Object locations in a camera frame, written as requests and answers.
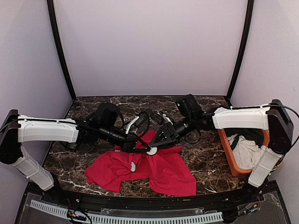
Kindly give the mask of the magenta t-shirt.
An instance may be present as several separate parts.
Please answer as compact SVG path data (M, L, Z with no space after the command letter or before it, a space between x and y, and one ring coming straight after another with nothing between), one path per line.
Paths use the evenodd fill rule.
M99 156L85 170L87 182L102 188L121 192L121 184L148 178L154 192L170 196L196 195L196 179L185 164L180 153L182 146L160 149L153 156L146 153L126 153L116 146ZM131 162L136 171L131 172Z

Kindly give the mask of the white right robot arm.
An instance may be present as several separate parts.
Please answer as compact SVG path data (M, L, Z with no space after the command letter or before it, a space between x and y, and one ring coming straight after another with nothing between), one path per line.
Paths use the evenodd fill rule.
M163 125L150 142L148 154L175 146L194 130L224 130L237 166L251 170L248 185L238 193L244 203L256 196L256 188L293 147L290 108L278 99L258 106L217 106L204 111L195 97L188 94L178 98L175 104L183 116L179 122L173 123L166 115L152 115Z

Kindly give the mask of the round brooch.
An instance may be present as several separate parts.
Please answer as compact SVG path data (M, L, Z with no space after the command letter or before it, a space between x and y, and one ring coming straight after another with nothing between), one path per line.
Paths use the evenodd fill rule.
M132 161L131 162L131 172L135 172L136 171L136 164Z
M153 156L157 153L157 147L151 147L148 152L146 152L148 155Z

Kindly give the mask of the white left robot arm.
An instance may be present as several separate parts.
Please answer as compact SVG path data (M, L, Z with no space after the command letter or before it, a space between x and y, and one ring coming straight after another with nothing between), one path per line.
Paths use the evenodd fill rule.
M112 103L99 104L97 110L85 119L35 118L12 109L0 128L0 162L17 169L47 192L55 203L63 203L66 193L61 190L58 179L42 167L37 148L41 147L45 155L45 147L54 141L82 145L104 140L128 153L155 154L156 147L149 146L141 136L131 132L149 120L149 113L141 112L127 124L123 123L125 130L115 126L121 117L120 107Z

